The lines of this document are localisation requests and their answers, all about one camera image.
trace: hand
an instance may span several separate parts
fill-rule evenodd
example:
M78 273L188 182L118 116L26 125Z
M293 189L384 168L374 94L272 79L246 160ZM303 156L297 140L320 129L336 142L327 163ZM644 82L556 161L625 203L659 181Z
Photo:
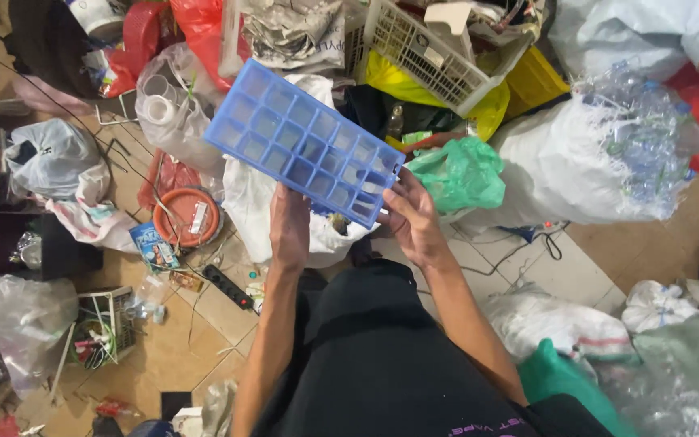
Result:
M377 221L390 226L404 255L420 270L439 268L453 257L433 198L409 169L402 168L398 176L401 182L382 192L388 214L380 213Z
M309 256L309 204L281 182L271 199L272 266L301 273Z

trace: white plastic bucket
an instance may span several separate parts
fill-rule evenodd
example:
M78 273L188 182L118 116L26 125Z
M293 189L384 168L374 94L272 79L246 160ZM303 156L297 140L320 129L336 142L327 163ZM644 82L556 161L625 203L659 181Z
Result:
M88 36L107 43L123 35L126 6L117 0L64 0Z

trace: person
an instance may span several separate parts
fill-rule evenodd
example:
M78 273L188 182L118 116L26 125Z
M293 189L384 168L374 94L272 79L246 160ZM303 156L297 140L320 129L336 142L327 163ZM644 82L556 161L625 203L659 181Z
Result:
M407 169L384 190L388 225L421 271L375 259L326 284L302 274L309 201L279 184L271 202L266 302L236 393L231 437L610 436L576 398L529 405L502 342L481 314Z

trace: orange plastic lid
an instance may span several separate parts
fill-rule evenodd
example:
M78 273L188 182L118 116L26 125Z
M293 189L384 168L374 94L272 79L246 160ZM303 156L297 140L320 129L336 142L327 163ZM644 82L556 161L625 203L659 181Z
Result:
M161 197L161 202L174 217L156 204L153 226L164 240L180 246L195 247L208 243L218 230L220 209L212 197L197 188L177 188Z

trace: blue ice cube tray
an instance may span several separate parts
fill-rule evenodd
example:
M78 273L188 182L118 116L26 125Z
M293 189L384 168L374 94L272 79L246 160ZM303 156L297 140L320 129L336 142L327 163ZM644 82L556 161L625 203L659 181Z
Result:
M371 229L404 155L250 59L205 131L209 144Z

